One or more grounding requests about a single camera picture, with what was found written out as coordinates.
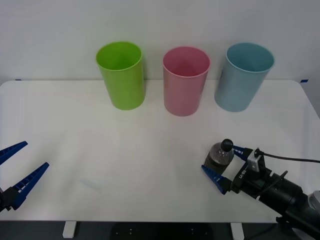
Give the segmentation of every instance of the black bottle cap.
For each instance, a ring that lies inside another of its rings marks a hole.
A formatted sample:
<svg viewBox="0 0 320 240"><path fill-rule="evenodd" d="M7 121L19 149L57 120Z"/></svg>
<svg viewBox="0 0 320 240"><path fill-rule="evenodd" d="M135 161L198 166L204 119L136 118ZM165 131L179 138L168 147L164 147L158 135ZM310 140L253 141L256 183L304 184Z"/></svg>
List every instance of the black bottle cap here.
<svg viewBox="0 0 320 240"><path fill-rule="evenodd" d="M230 152L234 147L234 143L230 139L225 139L220 145L221 149L225 152Z"/></svg>

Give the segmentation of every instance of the blue cup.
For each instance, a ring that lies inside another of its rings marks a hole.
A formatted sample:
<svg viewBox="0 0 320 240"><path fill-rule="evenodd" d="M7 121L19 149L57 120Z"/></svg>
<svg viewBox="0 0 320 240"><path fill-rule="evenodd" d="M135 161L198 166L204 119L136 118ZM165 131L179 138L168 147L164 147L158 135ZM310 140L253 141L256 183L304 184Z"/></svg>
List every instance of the blue cup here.
<svg viewBox="0 0 320 240"><path fill-rule="evenodd" d="M263 46L254 43L238 43L226 52L215 102L224 110L245 110L261 86L275 59Z"/></svg>

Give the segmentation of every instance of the plastic bottle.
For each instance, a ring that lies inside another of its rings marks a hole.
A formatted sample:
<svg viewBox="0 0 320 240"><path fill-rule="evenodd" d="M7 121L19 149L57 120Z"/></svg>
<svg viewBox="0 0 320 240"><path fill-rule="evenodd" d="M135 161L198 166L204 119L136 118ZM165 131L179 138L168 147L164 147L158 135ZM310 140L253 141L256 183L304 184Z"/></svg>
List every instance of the plastic bottle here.
<svg viewBox="0 0 320 240"><path fill-rule="evenodd" d="M223 174L234 158L234 143L225 139L213 145L204 161L204 165L218 174Z"/></svg>

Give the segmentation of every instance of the plastic cup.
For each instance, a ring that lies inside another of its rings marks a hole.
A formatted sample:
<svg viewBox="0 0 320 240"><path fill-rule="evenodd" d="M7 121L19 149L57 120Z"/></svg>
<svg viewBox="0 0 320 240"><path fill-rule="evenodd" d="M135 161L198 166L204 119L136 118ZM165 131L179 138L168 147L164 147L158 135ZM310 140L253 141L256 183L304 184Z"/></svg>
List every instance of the plastic cup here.
<svg viewBox="0 0 320 240"><path fill-rule="evenodd" d="M96 54L112 104L121 110L140 106L145 99L142 52L127 41L112 42Z"/></svg>
<svg viewBox="0 0 320 240"><path fill-rule="evenodd" d="M197 111L209 68L208 55L192 46L176 47L164 55L164 106L170 113L189 116Z"/></svg>
<svg viewBox="0 0 320 240"><path fill-rule="evenodd" d="M224 110L241 112L249 106L275 59L263 46L238 43L228 49L226 60L214 99Z"/></svg>

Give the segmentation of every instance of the table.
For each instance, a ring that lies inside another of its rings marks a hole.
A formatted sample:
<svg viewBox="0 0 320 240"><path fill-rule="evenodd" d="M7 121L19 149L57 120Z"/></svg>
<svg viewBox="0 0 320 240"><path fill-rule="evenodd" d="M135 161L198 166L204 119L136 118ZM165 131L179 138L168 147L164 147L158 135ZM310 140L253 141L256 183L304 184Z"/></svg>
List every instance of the table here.
<svg viewBox="0 0 320 240"><path fill-rule="evenodd" d="M164 107L162 80L146 81L143 104L128 111L112 106L101 80L4 83L0 147L28 146L0 167L0 186L50 166L22 206L0 220L274 223L278 214L243 192L222 195L201 164L224 138L319 159L320 120L297 82L265 80L238 113L215 103L216 84L207 80L198 111L178 117ZM235 176L242 164L235 157L224 175ZM320 183L308 174L316 163L266 157L266 166L288 170L286 178L307 193Z"/></svg>

